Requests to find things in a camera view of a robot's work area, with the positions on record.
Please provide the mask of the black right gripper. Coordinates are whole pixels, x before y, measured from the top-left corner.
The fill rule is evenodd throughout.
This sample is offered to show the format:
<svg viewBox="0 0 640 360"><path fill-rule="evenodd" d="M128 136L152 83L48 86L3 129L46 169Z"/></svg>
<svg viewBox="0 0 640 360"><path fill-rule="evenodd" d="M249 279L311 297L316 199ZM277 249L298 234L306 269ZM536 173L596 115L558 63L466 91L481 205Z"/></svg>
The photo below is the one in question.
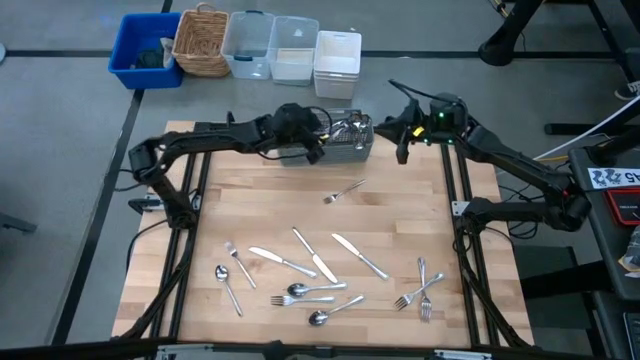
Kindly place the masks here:
<svg viewBox="0 0 640 360"><path fill-rule="evenodd" d="M417 100L411 99L402 110L399 120L400 124L394 121L383 122L374 126L377 135L389 140L399 141L397 145L397 162L405 165L409 156L409 145L422 142L427 145L433 143L430 117L426 115Z"/></svg>

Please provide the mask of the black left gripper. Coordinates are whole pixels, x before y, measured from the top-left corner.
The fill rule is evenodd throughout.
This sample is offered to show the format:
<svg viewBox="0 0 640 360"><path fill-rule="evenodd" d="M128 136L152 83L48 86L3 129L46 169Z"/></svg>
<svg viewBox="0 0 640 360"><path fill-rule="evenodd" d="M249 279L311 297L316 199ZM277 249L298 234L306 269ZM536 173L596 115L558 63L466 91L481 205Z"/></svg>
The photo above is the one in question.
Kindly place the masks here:
<svg viewBox="0 0 640 360"><path fill-rule="evenodd" d="M325 155L328 135L311 107L298 103L281 105L272 116L272 132L279 145L302 144L310 164L318 163Z"/></svg>

